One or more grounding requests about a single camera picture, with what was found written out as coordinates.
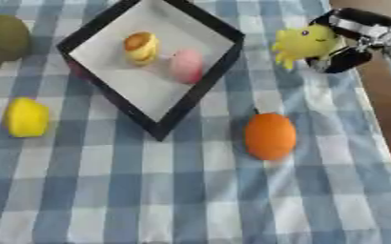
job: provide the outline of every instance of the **green ball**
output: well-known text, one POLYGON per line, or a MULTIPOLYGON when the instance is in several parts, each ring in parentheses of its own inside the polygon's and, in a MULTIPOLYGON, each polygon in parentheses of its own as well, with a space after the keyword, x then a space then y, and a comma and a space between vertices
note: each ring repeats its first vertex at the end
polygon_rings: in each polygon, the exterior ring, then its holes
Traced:
POLYGON ((9 15, 0 15, 0 66, 28 54, 31 34, 25 23, 9 15))

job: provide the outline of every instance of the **toy food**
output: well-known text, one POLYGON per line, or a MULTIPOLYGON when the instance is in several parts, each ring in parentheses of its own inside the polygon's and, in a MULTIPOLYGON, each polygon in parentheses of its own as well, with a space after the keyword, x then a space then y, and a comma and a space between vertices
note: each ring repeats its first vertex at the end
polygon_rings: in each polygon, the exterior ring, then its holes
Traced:
POLYGON ((15 61, 25 56, 31 45, 31 35, 22 20, 0 15, 0 67, 3 62, 15 61))
POLYGON ((278 51, 276 63, 284 62, 284 67, 291 70, 295 60, 328 54, 338 44, 338 40, 332 30, 321 25, 279 30, 273 46, 273 51, 278 51))
POLYGON ((257 114, 245 128, 246 149, 261 160, 278 160, 286 156, 297 142, 291 121, 280 114, 257 114))
POLYGON ((49 109, 27 97, 16 98, 6 110, 5 124, 15 137, 43 135, 49 124, 49 109))
POLYGON ((137 32, 124 40, 124 51, 127 58, 137 66, 151 64, 158 53, 159 41, 154 34, 137 32))
POLYGON ((201 54, 194 50, 178 51, 172 57, 171 74, 182 83, 198 82, 203 74, 201 54))

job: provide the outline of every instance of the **blue checkered tablecloth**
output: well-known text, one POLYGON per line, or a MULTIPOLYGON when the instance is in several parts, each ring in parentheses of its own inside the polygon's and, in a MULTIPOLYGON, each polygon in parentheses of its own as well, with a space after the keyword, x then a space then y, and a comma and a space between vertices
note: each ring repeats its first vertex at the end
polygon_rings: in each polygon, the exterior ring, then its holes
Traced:
POLYGON ((41 138, 0 126, 0 243, 391 244, 391 156, 355 71, 273 62, 275 32, 324 13, 320 0, 198 0, 247 34, 244 53, 164 141, 86 81, 55 45, 115 1, 0 0, 33 54, 0 70, 13 97, 50 107, 41 138), (286 114, 298 144, 281 163, 242 146, 253 113, 286 114))

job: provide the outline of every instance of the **orange fruit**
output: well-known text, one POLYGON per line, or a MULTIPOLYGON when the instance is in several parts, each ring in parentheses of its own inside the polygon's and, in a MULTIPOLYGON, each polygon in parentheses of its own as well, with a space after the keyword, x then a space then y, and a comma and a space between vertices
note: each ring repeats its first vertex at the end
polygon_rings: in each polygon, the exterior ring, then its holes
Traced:
POLYGON ((262 160, 278 160, 286 156, 297 143, 292 122, 276 113, 257 114, 245 128, 248 153, 262 160))

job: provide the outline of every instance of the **pink toy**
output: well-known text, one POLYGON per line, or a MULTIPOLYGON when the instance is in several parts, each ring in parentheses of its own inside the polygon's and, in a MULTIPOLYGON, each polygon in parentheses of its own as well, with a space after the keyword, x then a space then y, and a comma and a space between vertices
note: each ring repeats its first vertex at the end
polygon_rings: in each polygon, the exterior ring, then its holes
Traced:
POLYGON ((194 84, 203 75, 203 59, 194 50, 181 50, 175 53, 171 61, 171 73, 180 82, 194 84))

